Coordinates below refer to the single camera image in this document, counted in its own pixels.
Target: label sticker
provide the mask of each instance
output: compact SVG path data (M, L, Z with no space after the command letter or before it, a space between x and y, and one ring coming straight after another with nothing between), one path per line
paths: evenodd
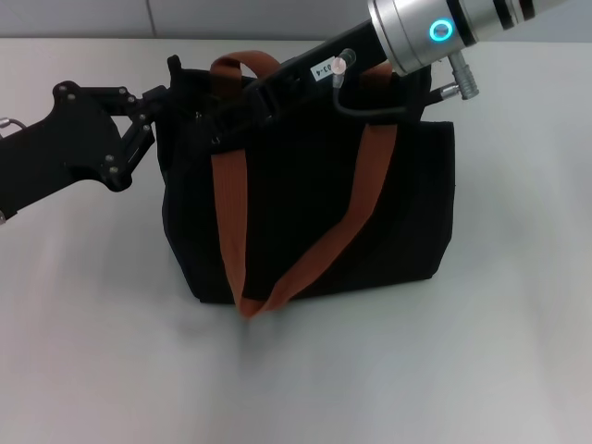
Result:
M314 79L316 81L326 79L327 77L333 74L331 72L331 65L333 64L333 60L335 60L335 57L328 58L324 62L321 62L318 65L311 68L311 72L313 73Z

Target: white wall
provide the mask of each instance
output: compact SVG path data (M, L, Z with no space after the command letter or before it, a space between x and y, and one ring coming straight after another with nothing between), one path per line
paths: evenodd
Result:
M367 17L366 0L2 0L0 37L323 40ZM570 0L499 40L592 42L591 19L591 0Z

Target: orange strap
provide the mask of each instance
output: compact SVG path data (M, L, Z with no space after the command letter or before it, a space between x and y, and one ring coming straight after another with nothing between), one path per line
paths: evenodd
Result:
M219 58L212 65L214 92L223 97L241 91L241 64L257 77L279 68L273 57L260 52L235 53ZM376 79L389 84L392 70L381 68ZM212 156L216 218L220 252L228 283L240 313L252 318L264 311L276 310L313 284L325 273L353 241L374 213L376 203L394 152L396 126L366 126L353 177L350 205L340 222L329 230L276 283L265 302L243 298L247 251L247 161L243 150Z

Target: blue led ring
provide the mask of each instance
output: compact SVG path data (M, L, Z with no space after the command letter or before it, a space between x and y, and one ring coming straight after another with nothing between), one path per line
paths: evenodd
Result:
M440 35L437 33L438 28L445 27L446 34ZM449 20L441 18L440 20L436 20L431 28L429 29L429 36L434 42L446 42L454 32L454 28L452 27L452 23Z

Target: bag handle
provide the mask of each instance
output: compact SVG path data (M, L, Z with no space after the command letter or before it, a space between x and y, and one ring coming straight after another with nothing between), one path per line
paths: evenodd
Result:
M213 78L214 93L228 98L241 93L241 64L258 77L269 75L279 68L279 63L273 57L261 52L234 53L221 57L214 62L210 71L213 77L216 76ZM392 69L373 70L373 76L376 75L380 82L387 85L391 73ZM319 279L343 253L374 213L389 171L396 138L395 125L366 126L345 216L288 270L265 302L242 296L246 278L248 213L245 152L239 150L212 155L220 252L234 301L244 317L249 319L262 312L281 308Z

